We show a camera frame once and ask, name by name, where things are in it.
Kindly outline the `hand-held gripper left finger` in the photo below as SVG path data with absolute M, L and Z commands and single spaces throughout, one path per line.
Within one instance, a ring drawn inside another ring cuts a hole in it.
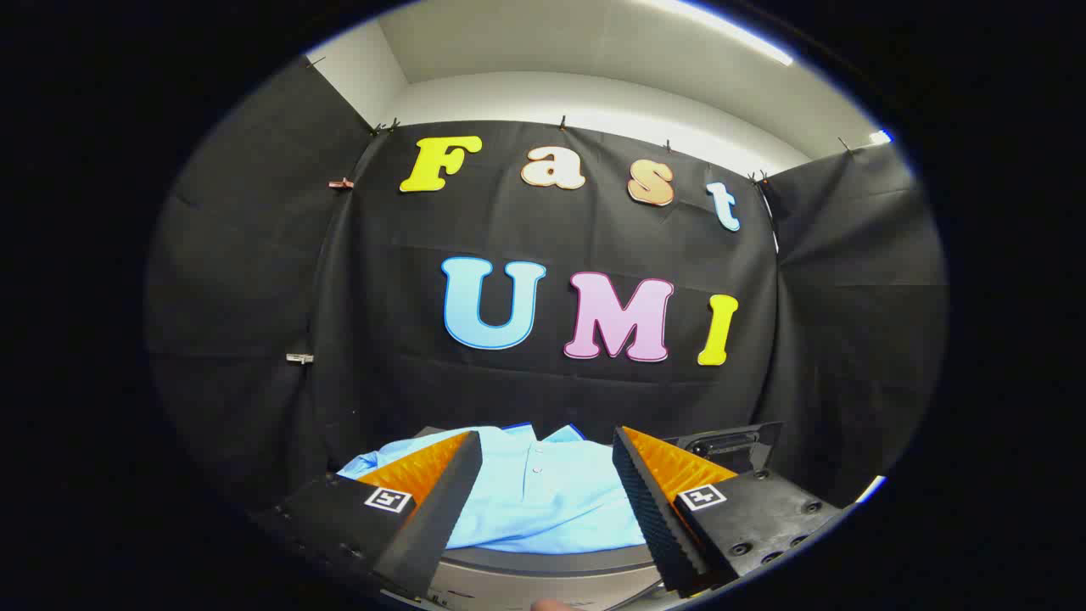
M 483 461 L 479 433 L 460 432 L 365 476 L 314 480 L 255 524 L 340 585 L 424 598 Z

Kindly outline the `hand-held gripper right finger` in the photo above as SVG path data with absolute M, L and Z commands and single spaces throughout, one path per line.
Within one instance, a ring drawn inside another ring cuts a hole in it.
M 838 506 L 770 466 L 780 432 L 736 427 L 659 440 L 616 427 L 613 464 L 667 591 L 745 580 L 837 524 Z

